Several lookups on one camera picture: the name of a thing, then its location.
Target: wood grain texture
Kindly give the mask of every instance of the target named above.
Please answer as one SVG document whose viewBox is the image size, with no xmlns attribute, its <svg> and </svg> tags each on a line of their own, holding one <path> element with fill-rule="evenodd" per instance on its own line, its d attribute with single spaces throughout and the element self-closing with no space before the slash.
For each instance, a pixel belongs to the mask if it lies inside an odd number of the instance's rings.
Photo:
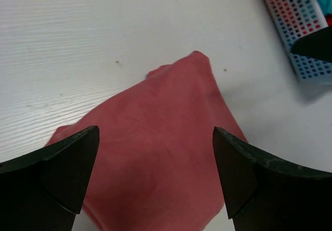
<svg viewBox="0 0 332 231">
<path fill-rule="evenodd" d="M 332 172 L 332 94 L 296 82 L 262 0 L 0 0 L 0 162 L 193 50 L 249 142 Z"/>
</svg>

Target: plastic basket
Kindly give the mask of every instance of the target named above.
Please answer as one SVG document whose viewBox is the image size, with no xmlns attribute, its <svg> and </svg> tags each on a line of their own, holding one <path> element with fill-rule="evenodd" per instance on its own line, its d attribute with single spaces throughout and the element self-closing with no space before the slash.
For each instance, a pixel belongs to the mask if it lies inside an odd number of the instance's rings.
<svg viewBox="0 0 332 231">
<path fill-rule="evenodd" d="M 290 52 L 298 38 L 327 27 L 318 2 L 316 0 L 265 1 L 299 80 L 332 84 L 332 63 Z"/>
</svg>

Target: white table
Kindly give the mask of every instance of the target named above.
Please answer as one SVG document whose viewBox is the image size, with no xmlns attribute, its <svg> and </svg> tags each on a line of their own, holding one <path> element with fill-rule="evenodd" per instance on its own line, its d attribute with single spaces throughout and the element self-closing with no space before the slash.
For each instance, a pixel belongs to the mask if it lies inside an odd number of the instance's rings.
<svg viewBox="0 0 332 231">
<path fill-rule="evenodd" d="M 193 50 L 250 143 L 332 172 L 330 88 L 297 83 L 262 0 L 0 0 L 0 161 Z"/>
</svg>

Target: white plastic basket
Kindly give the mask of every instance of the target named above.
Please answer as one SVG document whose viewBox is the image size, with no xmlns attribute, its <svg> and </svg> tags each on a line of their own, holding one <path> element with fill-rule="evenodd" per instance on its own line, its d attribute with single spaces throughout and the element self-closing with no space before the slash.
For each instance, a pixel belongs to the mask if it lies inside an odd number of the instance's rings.
<svg viewBox="0 0 332 231">
<path fill-rule="evenodd" d="M 294 55 L 290 49 L 305 35 L 327 27 L 317 0 L 265 0 L 298 78 L 332 84 L 332 63 Z"/>
</svg>

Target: red cloth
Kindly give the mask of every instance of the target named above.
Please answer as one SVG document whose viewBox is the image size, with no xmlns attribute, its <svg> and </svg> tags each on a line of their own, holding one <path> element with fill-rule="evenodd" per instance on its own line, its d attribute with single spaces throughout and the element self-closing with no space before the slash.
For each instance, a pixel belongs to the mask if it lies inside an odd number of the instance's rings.
<svg viewBox="0 0 332 231">
<path fill-rule="evenodd" d="M 328 14 L 325 16 L 327 25 L 332 26 L 332 15 Z"/>
<path fill-rule="evenodd" d="M 99 126 L 100 146 L 84 210 L 100 230 L 203 230 L 223 207 L 213 128 L 245 137 L 202 53 L 150 72 L 49 144 L 89 125 Z"/>
</svg>

